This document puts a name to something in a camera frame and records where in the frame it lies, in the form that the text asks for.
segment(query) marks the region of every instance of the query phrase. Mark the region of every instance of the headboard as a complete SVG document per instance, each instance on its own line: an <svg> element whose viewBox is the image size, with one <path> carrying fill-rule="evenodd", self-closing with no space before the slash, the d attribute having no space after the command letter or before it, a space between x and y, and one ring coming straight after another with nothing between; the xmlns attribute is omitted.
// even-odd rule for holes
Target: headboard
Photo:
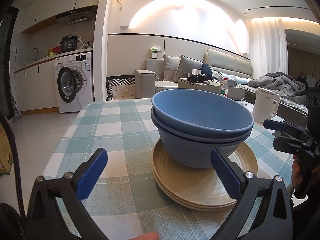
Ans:
<svg viewBox="0 0 320 240"><path fill-rule="evenodd" d="M216 50L207 49L204 53L204 63L228 75L233 75L236 71L236 75L241 78L253 76L251 63Z"/></svg>

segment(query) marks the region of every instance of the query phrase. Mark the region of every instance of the faucet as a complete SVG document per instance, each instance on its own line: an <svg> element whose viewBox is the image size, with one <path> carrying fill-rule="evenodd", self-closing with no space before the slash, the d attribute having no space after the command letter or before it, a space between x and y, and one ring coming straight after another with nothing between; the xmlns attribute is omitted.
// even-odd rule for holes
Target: faucet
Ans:
<svg viewBox="0 0 320 240"><path fill-rule="evenodd" d="M37 59L35 58L35 61L38 61L38 60L39 60L39 51L38 51L38 49L37 49L37 48L34 48L32 52L34 52L35 49L37 50Z"/></svg>

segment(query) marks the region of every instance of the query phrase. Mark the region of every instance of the kitchen counter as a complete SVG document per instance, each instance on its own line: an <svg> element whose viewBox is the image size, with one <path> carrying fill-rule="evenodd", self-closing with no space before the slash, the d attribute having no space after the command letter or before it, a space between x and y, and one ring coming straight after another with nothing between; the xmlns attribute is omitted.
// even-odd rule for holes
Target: kitchen counter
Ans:
<svg viewBox="0 0 320 240"><path fill-rule="evenodd" d="M83 53L83 52L87 52L87 51L93 51L93 48L81 49L81 50L80 49L79 50L73 50L73 51L69 51L69 52L60 53L60 54L57 54L57 55L54 55L54 56L51 56L51 57L45 57L45 58L42 58L42 59L37 60L35 62L32 62L30 64L27 64L27 65L25 65L23 67L18 67L17 69L14 70L14 73L18 73L20 71L26 70L27 68L33 67L35 65L39 65L39 64L42 64L42 63L45 63L45 62L48 62L48 61L52 61L52 60L54 60L55 58L58 58L58 57L78 54L80 52Z"/></svg>

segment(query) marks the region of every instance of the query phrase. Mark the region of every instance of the washing machine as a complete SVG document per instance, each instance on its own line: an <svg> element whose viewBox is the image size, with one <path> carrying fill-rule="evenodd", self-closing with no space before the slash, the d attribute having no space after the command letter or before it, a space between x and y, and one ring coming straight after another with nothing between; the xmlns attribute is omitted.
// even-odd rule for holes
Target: washing machine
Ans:
<svg viewBox="0 0 320 240"><path fill-rule="evenodd" d="M60 113L79 112L94 102L92 52L56 58L54 76Z"/></svg>

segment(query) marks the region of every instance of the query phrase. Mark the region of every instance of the human hand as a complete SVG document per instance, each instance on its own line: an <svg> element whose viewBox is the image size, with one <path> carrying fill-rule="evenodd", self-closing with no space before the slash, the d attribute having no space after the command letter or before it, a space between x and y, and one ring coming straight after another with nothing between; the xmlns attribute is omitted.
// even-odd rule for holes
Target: human hand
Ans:
<svg viewBox="0 0 320 240"><path fill-rule="evenodd" d="M159 235L156 232L151 232L131 240L159 240Z"/></svg>
<svg viewBox="0 0 320 240"><path fill-rule="evenodd" d="M302 182L302 177L300 175L300 165L298 163L298 157L297 155L293 155L293 163L292 163L292 175L291 175L291 182L292 185L296 188L299 186ZM311 171L312 173L315 173L315 176L311 179L310 185L316 184L318 181L320 181L320 166L315 168Z"/></svg>
<svg viewBox="0 0 320 240"><path fill-rule="evenodd" d="M300 175L300 165L298 163L297 155L293 155L293 163L292 163L292 175L291 182L294 187L297 187L302 182L302 177Z"/></svg>

